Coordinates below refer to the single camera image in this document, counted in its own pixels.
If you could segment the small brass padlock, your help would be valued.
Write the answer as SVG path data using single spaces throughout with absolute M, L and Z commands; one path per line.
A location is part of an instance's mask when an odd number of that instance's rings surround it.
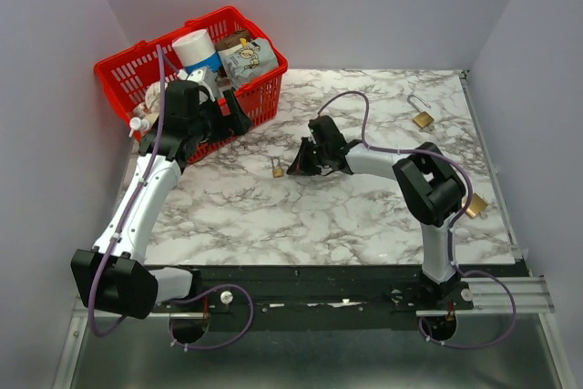
M 279 157 L 271 157 L 271 169 L 272 169 L 272 176 L 277 178 L 282 178 L 285 175 L 285 170 L 281 165 L 281 160 Z

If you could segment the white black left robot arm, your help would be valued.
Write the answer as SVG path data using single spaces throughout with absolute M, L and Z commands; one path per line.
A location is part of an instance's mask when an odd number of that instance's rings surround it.
M 166 85 L 163 107 L 139 143 L 134 176 L 112 220 L 91 249 L 72 257 L 78 293 L 89 310 L 143 319 L 162 302 L 183 312 L 200 305 L 193 271 L 146 267 L 149 238 L 198 147 L 244 135 L 252 126 L 231 88 L 214 97 L 194 81 Z

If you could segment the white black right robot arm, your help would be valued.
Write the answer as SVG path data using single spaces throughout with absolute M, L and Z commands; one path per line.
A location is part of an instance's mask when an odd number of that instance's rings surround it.
M 311 135 L 302 138 L 287 173 L 317 176 L 341 172 L 396 181 L 406 207 L 421 224 L 424 258 L 418 286 L 420 300 L 432 309 L 449 302 L 460 281 L 450 227 L 462 209 L 466 191 L 441 150 L 425 142 L 399 158 L 366 146 L 361 140 L 348 142 L 329 116 L 312 119 L 308 128 Z

